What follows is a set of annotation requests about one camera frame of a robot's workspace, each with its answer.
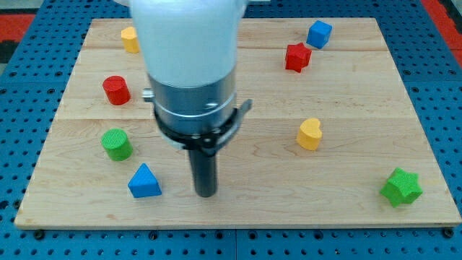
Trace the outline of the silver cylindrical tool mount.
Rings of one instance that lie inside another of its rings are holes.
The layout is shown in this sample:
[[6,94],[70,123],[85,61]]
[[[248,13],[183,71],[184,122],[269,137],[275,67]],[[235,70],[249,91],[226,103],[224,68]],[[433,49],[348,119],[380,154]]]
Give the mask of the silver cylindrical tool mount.
[[218,153],[238,132],[252,108],[248,99],[237,107],[235,73],[198,86],[175,86],[149,77],[143,89],[145,102],[153,104],[154,118],[162,136],[180,150]]

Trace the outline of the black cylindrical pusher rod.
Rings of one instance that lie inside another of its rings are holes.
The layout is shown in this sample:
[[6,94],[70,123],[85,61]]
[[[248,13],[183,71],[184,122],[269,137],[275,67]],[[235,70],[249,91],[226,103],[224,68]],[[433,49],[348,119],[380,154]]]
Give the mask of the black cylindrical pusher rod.
[[188,156],[196,193],[204,198],[215,195],[218,188],[216,156],[198,150],[190,150]]

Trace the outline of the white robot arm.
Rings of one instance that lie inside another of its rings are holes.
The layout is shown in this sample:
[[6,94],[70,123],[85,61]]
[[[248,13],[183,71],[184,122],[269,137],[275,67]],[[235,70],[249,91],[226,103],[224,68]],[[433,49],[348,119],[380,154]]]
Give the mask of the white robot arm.
[[163,136],[188,151],[201,197],[216,194],[216,155],[252,100],[237,105],[237,34],[247,0],[122,1],[130,9],[150,86],[143,98]]

